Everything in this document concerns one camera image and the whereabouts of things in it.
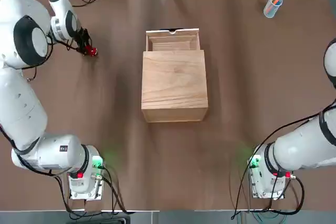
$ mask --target wooden drawer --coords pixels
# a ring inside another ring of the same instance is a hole
[[[146,32],[141,110],[147,122],[201,121],[208,109],[198,29]]]
[[[199,29],[146,32],[146,51],[200,50]]]
[[[143,53],[141,110],[147,122],[201,121],[207,108],[203,50]]]

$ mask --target wood grain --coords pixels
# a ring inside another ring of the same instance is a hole
[[[146,51],[200,50],[198,29],[147,31]]]
[[[207,107],[203,50],[143,53],[141,109],[148,122],[200,121]],[[196,108],[201,113],[191,112]]]

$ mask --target brown table surface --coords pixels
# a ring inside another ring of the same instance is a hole
[[[38,68],[32,86],[48,114],[47,131],[94,145],[116,170],[126,209],[233,209],[230,195],[235,201],[252,148],[335,97],[323,69],[336,35],[329,1],[285,0],[273,19],[262,13],[266,1],[98,0],[76,8],[99,58],[56,45]],[[140,109],[145,31],[174,27],[200,30],[209,111],[199,123],[147,124]],[[0,210],[64,209],[57,183],[15,167],[10,152],[1,139]],[[336,210],[335,172],[296,173],[306,188],[304,209]],[[105,187],[104,210],[110,195]],[[273,207],[294,209],[292,190],[286,196]],[[247,197],[246,182],[240,209],[248,208]],[[267,203],[252,200],[251,208]]]

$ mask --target pen holder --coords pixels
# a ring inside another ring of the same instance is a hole
[[[284,0],[281,0],[277,4],[274,4],[271,0],[268,0],[264,8],[264,15],[267,18],[273,18],[279,7],[282,5],[283,1]]]

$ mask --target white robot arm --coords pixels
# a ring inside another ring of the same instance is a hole
[[[46,61],[47,36],[52,41],[74,39],[82,54],[97,53],[81,28],[68,0],[50,0],[55,12],[35,0],[0,0],[0,131],[9,140],[13,163],[22,168],[68,172],[71,198],[100,199],[102,158],[93,146],[74,135],[45,132],[47,115],[21,69]]]
[[[325,51],[324,68],[336,87],[336,39]],[[335,102],[294,131],[260,146],[249,167],[253,197],[278,199],[286,172],[288,177],[290,171],[332,165],[336,165]]]

